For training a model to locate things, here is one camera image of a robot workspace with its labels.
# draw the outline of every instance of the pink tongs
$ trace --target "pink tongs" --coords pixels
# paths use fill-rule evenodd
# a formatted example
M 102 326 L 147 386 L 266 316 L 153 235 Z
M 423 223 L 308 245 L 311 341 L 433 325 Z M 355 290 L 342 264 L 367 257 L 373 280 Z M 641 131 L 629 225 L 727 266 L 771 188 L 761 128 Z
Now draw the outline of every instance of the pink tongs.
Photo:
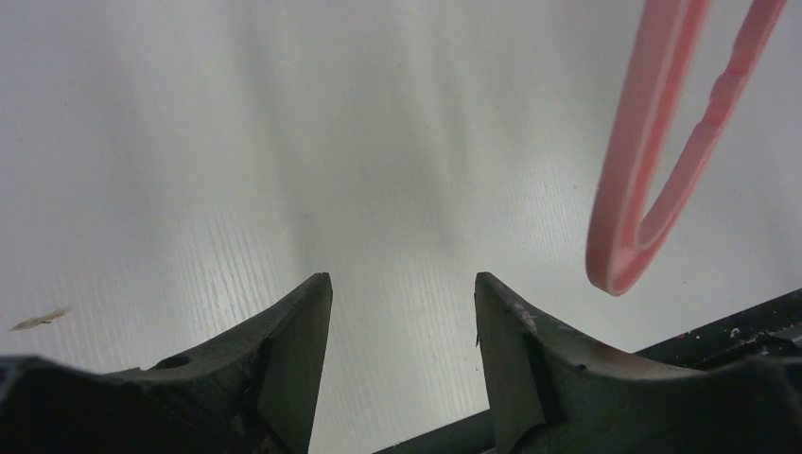
M 611 295 L 627 291 L 666 240 L 758 64 L 785 0 L 752 3 L 702 121 L 644 218 L 649 187 L 709 5 L 709 0 L 646 0 L 587 235 L 587 277 Z

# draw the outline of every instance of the white table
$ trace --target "white table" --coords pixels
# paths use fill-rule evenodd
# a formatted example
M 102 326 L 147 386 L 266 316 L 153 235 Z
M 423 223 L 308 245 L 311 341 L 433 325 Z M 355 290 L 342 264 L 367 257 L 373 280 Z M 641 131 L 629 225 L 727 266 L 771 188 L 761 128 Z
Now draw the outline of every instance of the white table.
M 661 181 L 749 3 L 711 11 Z M 587 283 L 640 9 L 3 2 L 0 314 L 73 310 L 0 353 L 150 367 L 330 271 L 311 451 L 352 454 L 486 408 L 477 271 L 626 350 L 802 287 L 800 2 L 641 282 Z

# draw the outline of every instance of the pink loop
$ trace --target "pink loop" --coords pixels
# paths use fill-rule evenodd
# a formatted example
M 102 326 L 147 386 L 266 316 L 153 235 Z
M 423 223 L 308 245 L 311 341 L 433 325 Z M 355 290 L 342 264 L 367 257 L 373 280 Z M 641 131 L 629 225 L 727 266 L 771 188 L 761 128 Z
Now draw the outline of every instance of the pink loop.
M 710 5 L 710 0 L 646 0 L 590 219 L 585 266 L 594 286 L 621 295 L 652 262 L 688 202 L 785 3 L 752 3 L 729 64 L 713 85 L 702 121 L 644 218 L 649 188 Z

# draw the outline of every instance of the dirt speck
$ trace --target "dirt speck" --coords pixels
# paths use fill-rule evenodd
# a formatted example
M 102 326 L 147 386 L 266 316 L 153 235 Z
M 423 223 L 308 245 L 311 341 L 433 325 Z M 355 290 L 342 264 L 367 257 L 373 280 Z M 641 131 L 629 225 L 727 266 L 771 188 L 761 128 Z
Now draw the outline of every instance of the dirt speck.
M 54 310 L 53 312 L 50 312 L 47 315 L 43 315 L 41 317 L 33 317 L 31 319 L 23 320 L 23 321 L 17 323 L 16 325 L 14 325 L 14 327 L 11 328 L 10 331 L 22 331 L 23 329 L 30 329 L 30 328 L 39 326 L 40 324 L 50 324 L 54 320 L 59 319 L 59 318 L 63 317 L 64 315 L 66 315 L 67 312 L 70 311 L 70 309 L 71 309 L 71 307 L 61 307 L 59 309 Z

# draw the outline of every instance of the scratch mark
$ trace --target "scratch mark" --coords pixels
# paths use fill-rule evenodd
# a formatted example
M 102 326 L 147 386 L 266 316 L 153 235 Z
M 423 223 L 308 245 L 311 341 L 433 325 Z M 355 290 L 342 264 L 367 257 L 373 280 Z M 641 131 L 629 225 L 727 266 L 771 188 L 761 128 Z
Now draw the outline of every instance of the scratch mark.
M 47 315 L 43 315 L 42 317 L 34 317 L 32 319 L 21 321 L 17 323 L 16 326 L 11 328 L 9 331 L 22 331 L 23 329 L 30 329 L 35 326 L 39 326 L 40 324 L 50 324 L 54 320 L 66 315 L 66 313 L 69 312 L 71 309 L 72 307 L 62 307 L 54 310 L 53 312 L 50 312 Z

